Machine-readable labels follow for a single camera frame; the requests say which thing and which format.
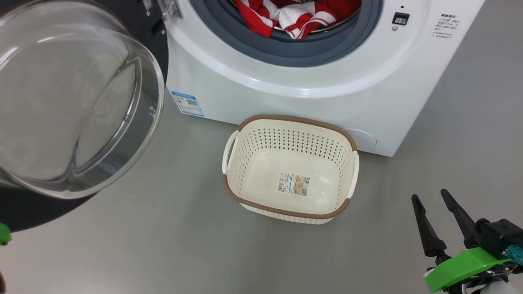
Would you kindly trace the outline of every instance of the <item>white washing machine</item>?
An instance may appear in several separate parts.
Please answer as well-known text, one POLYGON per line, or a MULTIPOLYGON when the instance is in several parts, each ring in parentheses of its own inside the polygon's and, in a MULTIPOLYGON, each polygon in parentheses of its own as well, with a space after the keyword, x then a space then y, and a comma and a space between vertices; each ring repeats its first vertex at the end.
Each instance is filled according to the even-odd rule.
POLYGON ((167 87, 190 115, 319 120, 393 156, 483 2, 363 0, 344 24, 292 41, 251 32, 228 0, 178 0, 166 22, 167 87))

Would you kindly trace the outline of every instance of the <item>gray rubber seal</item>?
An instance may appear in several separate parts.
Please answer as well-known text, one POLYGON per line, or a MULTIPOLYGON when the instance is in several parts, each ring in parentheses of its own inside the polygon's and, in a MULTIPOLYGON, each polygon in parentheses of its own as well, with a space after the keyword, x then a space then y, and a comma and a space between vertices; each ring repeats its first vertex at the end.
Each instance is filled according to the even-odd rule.
POLYGON ((293 40, 273 31, 264 38, 247 28, 228 0, 190 0, 206 25, 239 52, 260 61, 290 67, 309 67, 338 60, 358 48, 372 33, 381 16, 383 0, 362 1, 359 16, 328 31, 293 40))

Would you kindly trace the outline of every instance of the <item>green plastic bracket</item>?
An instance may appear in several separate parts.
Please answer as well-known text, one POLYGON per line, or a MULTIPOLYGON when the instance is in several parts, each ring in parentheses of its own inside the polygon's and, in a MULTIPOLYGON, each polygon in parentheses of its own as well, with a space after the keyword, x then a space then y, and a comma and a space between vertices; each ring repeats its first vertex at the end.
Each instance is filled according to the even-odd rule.
POLYGON ((441 291, 467 278, 475 276, 495 265, 512 261, 497 260, 481 247, 469 249, 438 265, 426 278, 431 293, 441 291))
POLYGON ((9 231, 9 228, 0 222, 0 245, 7 245, 11 240, 11 232, 9 231))

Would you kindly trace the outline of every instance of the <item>red garment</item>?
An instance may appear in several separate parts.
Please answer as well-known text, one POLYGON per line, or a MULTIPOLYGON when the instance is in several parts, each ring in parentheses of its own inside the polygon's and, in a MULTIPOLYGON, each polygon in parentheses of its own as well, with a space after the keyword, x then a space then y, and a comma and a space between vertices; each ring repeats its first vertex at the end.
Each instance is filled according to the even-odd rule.
POLYGON ((235 0, 249 29, 266 38, 278 24, 293 39, 351 16, 361 0, 316 0, 299 4, 294 0, 235 0))

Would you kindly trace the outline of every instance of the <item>blue and white sticker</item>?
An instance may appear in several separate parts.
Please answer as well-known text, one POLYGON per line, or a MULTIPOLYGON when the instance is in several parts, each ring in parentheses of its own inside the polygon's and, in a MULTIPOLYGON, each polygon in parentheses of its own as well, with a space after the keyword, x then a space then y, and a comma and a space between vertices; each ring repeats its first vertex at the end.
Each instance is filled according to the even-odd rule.
POLYGON ((173 93, 174 101, 182 113, 205 117, 201 111, 198 101, 196 101, 195 96, 182 94, 175 91, 171 91, 171 93, 173 93))

